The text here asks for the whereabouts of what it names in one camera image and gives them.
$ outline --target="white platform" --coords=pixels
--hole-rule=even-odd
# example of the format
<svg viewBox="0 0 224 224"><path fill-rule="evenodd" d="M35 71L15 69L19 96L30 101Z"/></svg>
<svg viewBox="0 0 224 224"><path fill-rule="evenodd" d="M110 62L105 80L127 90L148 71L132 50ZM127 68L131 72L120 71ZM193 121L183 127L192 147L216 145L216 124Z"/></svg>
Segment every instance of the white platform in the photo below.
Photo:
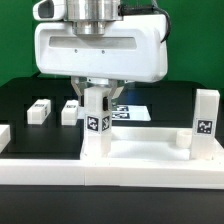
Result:
<svg viewBox="0 0 224 224"><path fill-rule="evenodd" d="M0 184L224 189L224 150L217 141L214 160L189 160L189 149L174 144L179 129L126 129L113 127L112 150L106 159L2 159Z"/></svg>

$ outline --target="white post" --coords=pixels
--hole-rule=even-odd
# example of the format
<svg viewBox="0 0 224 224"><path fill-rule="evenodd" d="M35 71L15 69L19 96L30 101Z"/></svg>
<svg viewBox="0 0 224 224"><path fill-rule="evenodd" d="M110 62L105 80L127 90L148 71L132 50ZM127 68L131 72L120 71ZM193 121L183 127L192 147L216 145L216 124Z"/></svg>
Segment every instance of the white post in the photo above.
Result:
<svg viewBox="0 0 224 224"><path fill-rule="evenodd" d="M197 90L191 159L211 160L213 158L219 98L217 90Z"/></svg>
<svg viewBox="0 0 224 224"><path fill-rule="evenodd" d="M107 157L111 147L112 112L103 110L103 98L109 88L94 86L85 89L84 141L81 159Z"/></svg>

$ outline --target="metal cylinder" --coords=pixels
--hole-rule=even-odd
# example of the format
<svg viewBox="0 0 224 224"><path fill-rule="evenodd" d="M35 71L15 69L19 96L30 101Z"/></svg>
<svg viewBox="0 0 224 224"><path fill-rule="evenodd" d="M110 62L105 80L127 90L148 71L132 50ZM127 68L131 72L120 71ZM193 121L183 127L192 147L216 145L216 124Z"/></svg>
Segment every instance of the metal cylinder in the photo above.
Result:
<svg viewBox="0 0 224 224"><path fill-rule="evenodd" d="M67 20L74 22L75 34L104 34L105 22L121 20L120 0L66 0Z"/></svg>

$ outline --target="green wall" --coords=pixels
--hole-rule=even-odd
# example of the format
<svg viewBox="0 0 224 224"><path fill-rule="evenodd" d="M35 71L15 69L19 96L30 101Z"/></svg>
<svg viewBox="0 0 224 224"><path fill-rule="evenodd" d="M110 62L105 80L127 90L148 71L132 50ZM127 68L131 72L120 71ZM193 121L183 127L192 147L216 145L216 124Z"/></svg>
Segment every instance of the green wall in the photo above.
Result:
<svg viewBox="0 0 224 224"><path fill-rule="evenodd" d="M126 0L145 4L146 0ZM0 9L0 85L36 71L32 4L38 0L2 1ZM224 88L224 1L158 0L172 19L167 43L168 80L190 80Z"/></svg>
<svg viewBox="0 0 224 224"><path fill-rule="evenodd" d="M1 1L0 85L14 77L32 75L32 2Z"/></svg>

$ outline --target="white cube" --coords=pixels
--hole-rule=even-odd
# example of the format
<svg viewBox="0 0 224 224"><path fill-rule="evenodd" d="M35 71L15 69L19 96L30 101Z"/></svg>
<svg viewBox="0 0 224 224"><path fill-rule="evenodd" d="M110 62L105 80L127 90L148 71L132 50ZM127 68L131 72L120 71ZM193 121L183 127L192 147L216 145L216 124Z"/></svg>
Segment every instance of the white cube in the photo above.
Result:
<svg viewBox="0 0 224 224"><path fill-rule="evenodd" d="M6 147L10 140L10 126L0 125L0 153L3 151L3 149Z"/></svg>
<svg viewBox="0 0 224 224"><path fill-rule="evenodd" d="M78 116L78 101L68 100L61 112L62 125L76 125Z"/></svg>
<svg viewBox="0 0 224 224"><path fill-rule="evenodd" d="M43 124L51 112L51 101L37 100L27 111L28 124Z"/></svg>

